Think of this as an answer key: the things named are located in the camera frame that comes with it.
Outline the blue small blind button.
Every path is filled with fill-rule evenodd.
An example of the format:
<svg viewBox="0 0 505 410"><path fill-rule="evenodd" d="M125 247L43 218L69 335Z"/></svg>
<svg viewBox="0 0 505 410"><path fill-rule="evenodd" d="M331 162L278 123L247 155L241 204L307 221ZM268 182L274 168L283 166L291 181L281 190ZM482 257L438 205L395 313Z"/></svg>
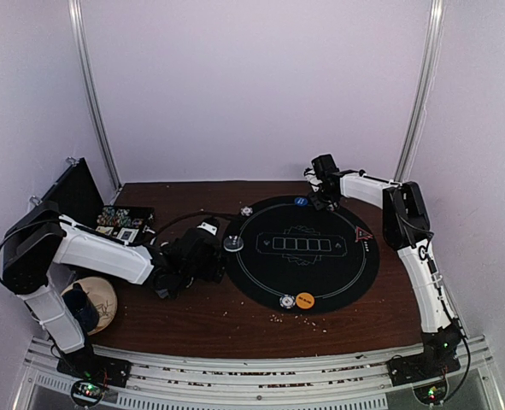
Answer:
<svg viewBox="0 0 505 410"><path fill-rule="evenodd" d="M295 199L294 199L294 203L299 206L299 207L305 207L308 205L308 199L306 197L303 197L303 196L297 196Z"/></svg>

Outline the clear acrylic dealer button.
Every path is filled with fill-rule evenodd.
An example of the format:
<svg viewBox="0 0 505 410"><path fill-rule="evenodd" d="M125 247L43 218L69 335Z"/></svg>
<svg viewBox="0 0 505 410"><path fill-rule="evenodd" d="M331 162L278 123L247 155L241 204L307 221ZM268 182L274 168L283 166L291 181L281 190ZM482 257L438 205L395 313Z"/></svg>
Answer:
<svg viewBox="0 0 505 410"><path fill-rule="evenodd" d="M229 235L223 241L226 252L236 253L244 248L244 240L239 235Z"/></svg>

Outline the red triangular all-in marker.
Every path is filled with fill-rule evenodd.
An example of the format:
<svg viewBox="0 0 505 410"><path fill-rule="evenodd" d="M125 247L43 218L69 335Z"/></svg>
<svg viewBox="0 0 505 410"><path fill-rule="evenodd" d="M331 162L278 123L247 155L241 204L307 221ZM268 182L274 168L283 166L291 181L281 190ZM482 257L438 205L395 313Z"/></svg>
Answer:
<svg viewBox="0 0 505 410"><path fill-rule="evenodd" d="M367 231L366 229L360 226L357 226L355 228L355 240L357 242L368 241L370 239L373 239L373 234L371 232Z"/></svg>

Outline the blue cream 10 chip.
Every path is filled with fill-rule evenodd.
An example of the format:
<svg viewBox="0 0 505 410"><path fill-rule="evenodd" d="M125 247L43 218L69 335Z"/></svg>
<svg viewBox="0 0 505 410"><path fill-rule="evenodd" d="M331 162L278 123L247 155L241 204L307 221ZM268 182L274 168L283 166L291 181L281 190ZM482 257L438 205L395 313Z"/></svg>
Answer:
<svg viewBox="0 0 505 410"><path fill-rule="evenodd" d="M243 207L241 208L240 210L240 214L243 216L243 217L250 217L252 214L254 213L254 210L252 207Z"/></svg>
<svg viewBox="0 0 505 410"><path fill-rule="evenodd" d="M296 305L296 299L292 295L282 295L279 298L279 305L284 309L291 309Z"/></svg>

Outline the yellow big blind button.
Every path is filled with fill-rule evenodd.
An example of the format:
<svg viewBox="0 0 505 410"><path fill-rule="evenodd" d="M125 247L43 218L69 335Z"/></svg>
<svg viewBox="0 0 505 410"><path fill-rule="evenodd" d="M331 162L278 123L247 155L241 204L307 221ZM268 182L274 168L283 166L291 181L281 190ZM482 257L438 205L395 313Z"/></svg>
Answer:
<svg viewBox="0 0 505 410"><path fill-rule="evenodd" d="M308 292L301 292L296 295L296 306L302 310L309 310L315 304L315 297Z"/></svg>

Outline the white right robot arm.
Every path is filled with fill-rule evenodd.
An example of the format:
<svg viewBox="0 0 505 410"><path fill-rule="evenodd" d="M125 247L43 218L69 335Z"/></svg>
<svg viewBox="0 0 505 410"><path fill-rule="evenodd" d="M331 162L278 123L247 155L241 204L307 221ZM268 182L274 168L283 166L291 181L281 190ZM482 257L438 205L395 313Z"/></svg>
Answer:
<svg viewBox="0 0 505 410"><path fill-rule="evenodd" d="M303 173L317 209L335 210L355 199L382 210L385 243L396 251L408 273L420 310L421 329L434 335L457 326L432 250L434 233L426 205L415 182L372 177L364 170L341 170L330 154L312 160Z"/></svg>

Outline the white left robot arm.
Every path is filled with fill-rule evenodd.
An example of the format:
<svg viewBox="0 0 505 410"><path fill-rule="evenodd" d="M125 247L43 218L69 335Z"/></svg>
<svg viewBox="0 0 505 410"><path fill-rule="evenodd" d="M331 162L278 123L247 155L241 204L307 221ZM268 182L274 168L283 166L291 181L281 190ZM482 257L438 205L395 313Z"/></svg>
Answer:
<svg viewBox="0 0 505 410"><path fill-rule="evenodd" d="M0 283L32 310L69 366L83 379L102 370L88 350L84 327L70 313L49 277L54 264L84 268L145 286L159 297L175 297L193 282L220 282L224 257L217 237L220 222L203 221L171 243L154 246L109 237L61 214L56 204L37 206L13 225L0 242Z"/></svg>

